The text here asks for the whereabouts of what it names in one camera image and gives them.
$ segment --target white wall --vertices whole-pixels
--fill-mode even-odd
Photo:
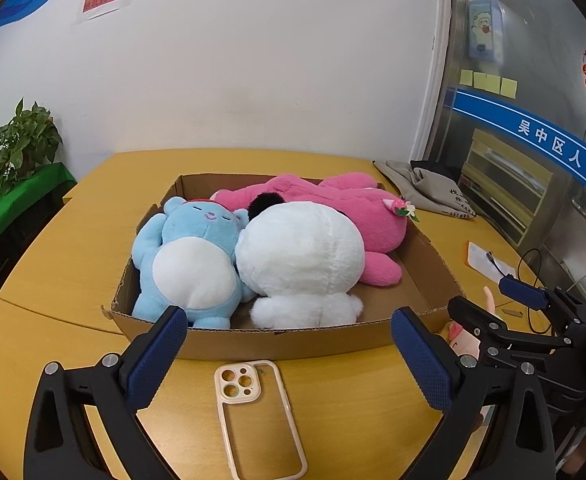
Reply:
[[[22,96],[50,108],[78,178],[130,150],[421,155],[450,0],[132,0],[77,24],[82,3],[0,28],[0,125]]]

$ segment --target yellow table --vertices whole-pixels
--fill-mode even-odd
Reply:
[[[91,365],[126,347],[100,305],[113,298],[139,219],[179,174],[291,172],[324,178],[347,171],[365,171],[390,186],[369,161],[258,150],[120,153],[83,179],[0,292],[0,468],[9,479],[22,477],[26,423],[43,366],[52,360],[65,367]],[[420,220],[419,228],[470,300],[483,304],[481,290],[489,284],[497,304],[508,301],[495,284],[464,264],[470,239],[517,265],[516,252],[492,227],[483,219],[427,212],[420,212]],[[528,269],[522,277],[532,281]],[[502,317],[511,328],[527,330],[525,317]],[[214,403],[212,377],[218,364],[176,361],[151,407],[140,412],[182,478],[230,477]],[[278,365],[310,464],[305,478],[396,479],[438,420],[395,348]],[[116,477],[126,478],[94,412],[91,420],[107,463]],[[479,436],[474,435],[452,478],[461,478],[468,468]]]

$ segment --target white fur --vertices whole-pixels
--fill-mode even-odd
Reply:
[[[197,237],[162,245],[153,261],[153,279],[171,304],[196,310],[224,303],[237,287],[228,254]]]
[[[355,323],[362,310],[346,295],[364,271],[364,242],[348,217],[328,206],[289,202],[254,218],[235,248],[241,279],[262,296],[251,317],[260,328]]]
[[[250,318],[255,326],[278,330],[337,326],[355,323],[363,308],[358,297],[343,292],[296,294],[259,298]]]

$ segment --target metal screw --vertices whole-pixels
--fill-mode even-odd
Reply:
[[[526,375],[532,375],[535,373],[535,367],[531,363],[522,363],[520,368],[522,368],[522,371]]]
[[[102,358],[102,364],[106,368],[110,368],[111,366],[115,366],[119,361],[119,357],[115,354],[108,354]]]
[[[464,354],[460,357],[459,361],[464,368],[475,368],[477,366],[477,359],[472,355]]]
[[[57,363],[49,363],[44,368],[44,373],[46,375],[53,375],[58,370],[59,370],[59,365]]]

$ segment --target notepad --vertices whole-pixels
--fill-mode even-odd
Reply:
[[[500,93],[500,76],[487,74],[485,90],[493,94]]]
[[[518,82],[514,79],[506,79],[505,77],[502,78],[502,90],[500,91],[500,95],[504,97],[510,97],[511,99],[515,99],[515,95],[518,92]]]
[[[515,269],[511,267],[509,264],[494,258],[495,265],[500,268],[497,270],[497,267],[493,265],[492,261],[489,260],[487,256],[488,251],[486,249],[481,248],[479,245],[474,244],[473,242],[468,242],[468,255],[466,257],[466,263],[469,267],[477,270],[477,272],[486,276],[489,280],[494,281],[495,283],[499,283],[500,280],[507,274],[512,274],[513,276],[516,274]]]
[[[459,75],[459,83],[460,85],[473,86],[473,71],[462,70]]]
[[[486,74],[484,72],[473,72],[473,86],[479,90],[486,88]]]

